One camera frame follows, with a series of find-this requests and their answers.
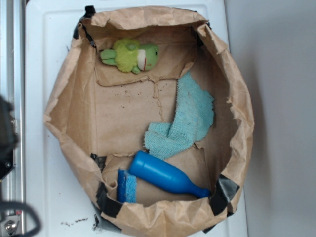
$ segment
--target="plush toy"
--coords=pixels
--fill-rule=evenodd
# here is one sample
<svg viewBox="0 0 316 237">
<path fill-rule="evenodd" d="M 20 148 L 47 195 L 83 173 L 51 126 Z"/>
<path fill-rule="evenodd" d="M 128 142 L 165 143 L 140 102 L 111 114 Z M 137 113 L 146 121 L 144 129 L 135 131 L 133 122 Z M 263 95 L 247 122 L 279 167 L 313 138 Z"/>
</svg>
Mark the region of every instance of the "plush toy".
<svg viewBox="0 0 316 237">
<path fill-rule="evenodd" d="M 122 38 L 117 40 L 113 49 L 101 53 L 102 62 L 115 65 L 122 72 L 148 71 L 157 63 L 159 48 L 155 44 L 140 45 L 136 39 Z"/>
</svg>

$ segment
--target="microfiber cloth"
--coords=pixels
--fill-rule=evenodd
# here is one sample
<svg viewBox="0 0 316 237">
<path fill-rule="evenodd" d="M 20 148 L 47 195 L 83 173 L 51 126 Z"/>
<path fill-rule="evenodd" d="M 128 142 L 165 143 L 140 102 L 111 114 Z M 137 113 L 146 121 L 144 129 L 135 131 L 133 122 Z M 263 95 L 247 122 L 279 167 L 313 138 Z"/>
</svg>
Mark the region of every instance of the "microfiber cloth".
<svg viewBox="0 0 316 237">
<path fill-rule="evenodd" d="M 214 98 L 192 79 L 190 72 L 178 79 L 173 123 L 151 123 L 145 132 L 149 153 L 167 159 L 202 140 L 213 124 Z"/>
<path fill-rule="evenodd" d="M 136 203 L 136 176 L 126 170 L 118 171 L 117 199 L 119 202 Z"/>
</svg>

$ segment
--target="white wall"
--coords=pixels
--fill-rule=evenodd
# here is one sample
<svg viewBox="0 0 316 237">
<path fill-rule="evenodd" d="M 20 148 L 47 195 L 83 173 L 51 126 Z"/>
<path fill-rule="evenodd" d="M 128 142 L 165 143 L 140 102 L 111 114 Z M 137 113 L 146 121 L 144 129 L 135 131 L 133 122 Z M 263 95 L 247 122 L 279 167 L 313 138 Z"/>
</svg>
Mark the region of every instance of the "white wall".
<svg viewBox="0 0 316 237">
<path fill-rule="evenodd" d="M 316 0 L 226 0 L 255 114 L 250 237 L 316 236 Z"/>
</svg>

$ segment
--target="brown paper bag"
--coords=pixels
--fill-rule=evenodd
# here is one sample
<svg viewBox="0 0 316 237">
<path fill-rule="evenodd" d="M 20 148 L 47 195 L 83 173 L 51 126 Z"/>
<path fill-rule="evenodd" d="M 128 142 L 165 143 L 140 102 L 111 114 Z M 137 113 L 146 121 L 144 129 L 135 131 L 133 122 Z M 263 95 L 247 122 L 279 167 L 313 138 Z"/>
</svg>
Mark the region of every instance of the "brown paper bag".
<svg viewBox="0 0 316 237">
<path fill-rule="evenodd" d="M 157 65 L 133 74 L 103 64 L 100 52 L 124 37 L 157 44 Z M 151 122 L 173 121 L 177 79 L 188 70 L 215 98 L 214 124 L 202 141 L 167 162 L 212 196 L 170 194 L 138 180 L 137 204 L 119 203 L 118 169 L 128 169 L 135 152 L 144 149 Z M 139 7 L 95 13 L 86 7 L 44 123 L 102 217 L 124 234 L 184 237 L 237 209 L 252 148 L 251 100 L 226 44 L 196 12 Z M 91 154 L 106 157 L 103 169 Z"/>
</svg>

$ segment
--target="blue plastic bottle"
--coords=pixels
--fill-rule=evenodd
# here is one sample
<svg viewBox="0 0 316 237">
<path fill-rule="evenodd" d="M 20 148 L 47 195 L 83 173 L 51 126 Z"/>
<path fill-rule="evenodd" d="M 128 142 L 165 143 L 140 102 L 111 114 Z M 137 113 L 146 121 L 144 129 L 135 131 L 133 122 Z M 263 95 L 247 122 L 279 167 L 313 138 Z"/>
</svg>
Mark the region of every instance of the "blue plastic bottle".
<svg viewBox="0 0 316 237">
<path fill-rule="evenodd" d="M 199 198 L 205 198 L 211 194 L 210 190 L 193 184 L 177 167 L 143 151 L 136 153 L 128 172 L 171 193 L 189 193 Z"/>
</svg>

